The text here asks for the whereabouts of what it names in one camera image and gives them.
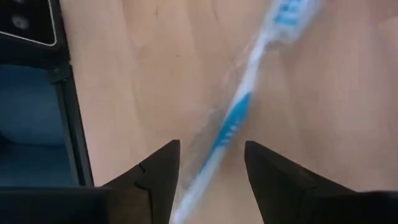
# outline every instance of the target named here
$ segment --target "wooden table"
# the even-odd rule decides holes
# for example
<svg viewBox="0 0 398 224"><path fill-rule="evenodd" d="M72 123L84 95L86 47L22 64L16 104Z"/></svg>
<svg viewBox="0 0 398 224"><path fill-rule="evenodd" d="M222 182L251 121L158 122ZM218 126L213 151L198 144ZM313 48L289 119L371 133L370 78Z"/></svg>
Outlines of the wooden table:
<svg viewBox="0 0 398 224"><path fill-rule="evenodd" d="M184 157L209 118L217 127L270 1L60 2L103 185L171 139ZM247 139L355 190L398 187L396 16L395 0L330 0L300 41L264 57L249 119L193 222L262 222Z"/></svg>

